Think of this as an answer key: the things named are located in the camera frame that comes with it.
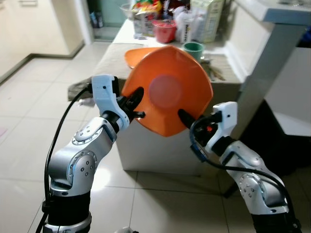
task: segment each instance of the red cup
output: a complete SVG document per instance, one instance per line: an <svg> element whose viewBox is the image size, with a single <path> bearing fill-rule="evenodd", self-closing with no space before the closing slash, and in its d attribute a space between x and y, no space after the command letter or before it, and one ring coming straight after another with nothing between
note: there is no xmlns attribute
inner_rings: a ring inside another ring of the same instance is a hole
<svg viewBox="0 0 311 233"><path fill-rule="evenodd" d="M174 21L152 21L156 40L160 43L170 43L175 39L176 24Z"/></svg>

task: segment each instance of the gray cloth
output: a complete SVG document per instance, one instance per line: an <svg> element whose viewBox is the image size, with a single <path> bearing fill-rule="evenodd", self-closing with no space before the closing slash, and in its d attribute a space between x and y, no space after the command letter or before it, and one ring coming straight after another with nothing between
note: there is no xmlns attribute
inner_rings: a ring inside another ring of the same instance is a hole
<svg viewBox="0 0 311 233"><path fill-rule="evenodd" d="M140 44L111 44L101 61L97 64L92 75L111 74L119 79L119 88L122 90L131 68L127 65L124 55L127 51L142 48ZM68 100L72 99L91 82L91 78L74 83L68 88ZM81 99L93 97L91 93L84 93Z"/></svg>

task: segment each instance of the orange bowl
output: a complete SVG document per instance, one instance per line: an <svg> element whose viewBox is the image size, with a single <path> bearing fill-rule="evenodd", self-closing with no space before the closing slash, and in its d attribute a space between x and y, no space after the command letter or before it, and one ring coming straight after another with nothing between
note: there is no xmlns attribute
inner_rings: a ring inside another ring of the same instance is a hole
<svg viewBox="0 0 311 233"><path fill-rule="evenodd" d="M213 97L209 78L200 64L174 46L159 48L141 60L125 82L122 95L144 88L135 109L145 112L137 121L147 129L168 137L186 127L178 116L184 109L198 118Z"/></svg>

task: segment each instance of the white tile floor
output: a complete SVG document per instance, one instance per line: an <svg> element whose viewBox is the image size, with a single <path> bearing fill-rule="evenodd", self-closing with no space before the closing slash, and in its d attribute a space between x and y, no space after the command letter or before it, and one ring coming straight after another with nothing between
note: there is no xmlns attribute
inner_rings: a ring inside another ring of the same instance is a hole
<svg viewBox="0 0 311 233"><path fill-rule="evenodd" d="M43 167L67 87L89 77L108 43L84 47L73 60L33 59L0 86L0 233L34 233L42 216ZM98 111L74 106L56 149ZM303 232L310 233L311 169L284 182ZM232 183L218 178L125 172L116 145L102 160L91 191L92 233L131 226L140 233L254 233L239 193L220 196Z"/></svg>

